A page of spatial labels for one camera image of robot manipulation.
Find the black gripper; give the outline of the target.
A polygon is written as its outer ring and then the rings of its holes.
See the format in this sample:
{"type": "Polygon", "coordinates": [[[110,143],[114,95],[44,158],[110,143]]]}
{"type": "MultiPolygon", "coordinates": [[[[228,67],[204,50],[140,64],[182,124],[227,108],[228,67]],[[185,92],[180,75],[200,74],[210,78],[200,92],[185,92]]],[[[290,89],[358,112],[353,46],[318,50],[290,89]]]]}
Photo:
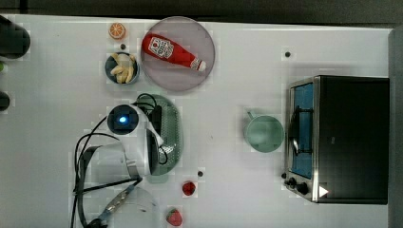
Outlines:
{"type": "Polygon", "coordinates": [[[155,108],[148,115],[149,121],[151,121],[155,131],[161,134],[162,131],[162,117],[163,109],[160,105],[156,105],[155,108]]]}

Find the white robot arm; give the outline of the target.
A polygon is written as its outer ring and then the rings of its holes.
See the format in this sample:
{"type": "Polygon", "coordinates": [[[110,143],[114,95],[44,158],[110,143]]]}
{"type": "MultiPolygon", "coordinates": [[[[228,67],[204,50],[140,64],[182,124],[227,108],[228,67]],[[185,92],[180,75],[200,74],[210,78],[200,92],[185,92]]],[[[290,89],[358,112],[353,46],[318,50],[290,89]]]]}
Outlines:
{"type": "Polygon", "coordinates": [[[162,114],[157,105],[153,122],[139,104],[120,104],[113,107],[97,125],[76,144],[74,152],[75,186],[72,214],[78,216],[84,228],[107,228],[108,218],[126,201],[144,177],[155,173],[160,163],[159,150],[162,114]],[[90,146],[94,136],[109,137],[113,142],[90,146]],[[88,221],[84,211],[84,194],[121,184],[127,187],[109,202],[102,213],[88,221]]]}

